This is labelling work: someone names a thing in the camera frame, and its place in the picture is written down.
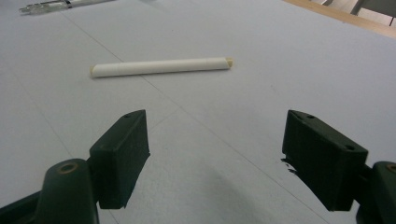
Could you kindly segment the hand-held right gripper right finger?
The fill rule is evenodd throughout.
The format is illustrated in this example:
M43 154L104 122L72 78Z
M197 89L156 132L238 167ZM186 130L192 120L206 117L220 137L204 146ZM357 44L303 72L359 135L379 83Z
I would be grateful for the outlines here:
M317 117L290 110L282 153L326 209L348 211L368 150Z

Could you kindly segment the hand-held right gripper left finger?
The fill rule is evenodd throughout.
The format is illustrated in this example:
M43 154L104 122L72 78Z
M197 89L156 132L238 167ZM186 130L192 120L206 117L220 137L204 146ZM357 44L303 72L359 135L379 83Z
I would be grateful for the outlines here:
M90 148L89 165L102 209L125 207L149 158L145 110L121 116Z

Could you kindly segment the white paper-wrapped stick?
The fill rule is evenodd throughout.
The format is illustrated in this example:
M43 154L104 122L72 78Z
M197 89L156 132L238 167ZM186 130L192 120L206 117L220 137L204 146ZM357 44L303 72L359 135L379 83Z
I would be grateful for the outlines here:
M233 58L203 58L134 63L101 63L90 67L91 77L118 77L206 70L227 70L233 66Z

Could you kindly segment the clear pen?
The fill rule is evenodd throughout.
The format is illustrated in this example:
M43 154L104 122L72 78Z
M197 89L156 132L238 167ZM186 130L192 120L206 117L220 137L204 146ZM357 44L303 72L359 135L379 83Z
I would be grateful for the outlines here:
M40 15L55 11L67 10L74 7L85 7L113 0L50 0L48 2L34 3L19 9L22 15Z

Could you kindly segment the white table cover sheet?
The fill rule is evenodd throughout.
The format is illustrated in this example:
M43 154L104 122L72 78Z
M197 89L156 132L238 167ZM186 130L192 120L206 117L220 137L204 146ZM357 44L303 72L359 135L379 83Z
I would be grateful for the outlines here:
M283 161L289 110L396 161L396 38L284 0L115 0L40 16L0 0L0 207L145 110L150 156L102 224L356 224ZM91 77L101 63L233 58L227 70Z

